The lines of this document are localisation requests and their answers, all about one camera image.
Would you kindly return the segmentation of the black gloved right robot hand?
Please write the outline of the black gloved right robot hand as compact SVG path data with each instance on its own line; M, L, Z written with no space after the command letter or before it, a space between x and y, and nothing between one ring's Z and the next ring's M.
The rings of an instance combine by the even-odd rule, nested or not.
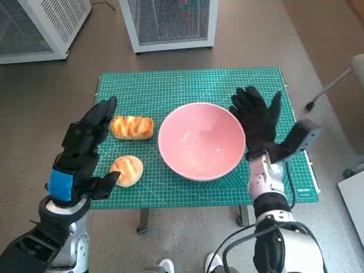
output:
M229 111L240 122L246 137L248 160L257 158L265 152L273 155L279 150L275 143L276 125L281 110L280 91L276 92L271 104L266 105L260 92L254 86L238 87L232 95Z

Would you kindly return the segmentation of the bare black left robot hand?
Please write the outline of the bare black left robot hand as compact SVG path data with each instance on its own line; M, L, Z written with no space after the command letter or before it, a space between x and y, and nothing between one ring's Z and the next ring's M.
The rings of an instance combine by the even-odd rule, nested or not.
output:
M47 190L53 203L71 207L82 199L102 200L110 196L120 172L95 177L99 154L98 145L109 133L109 124L117 106L117 98L95 104L79 121L69 125L61 144L63 151L56 156Z

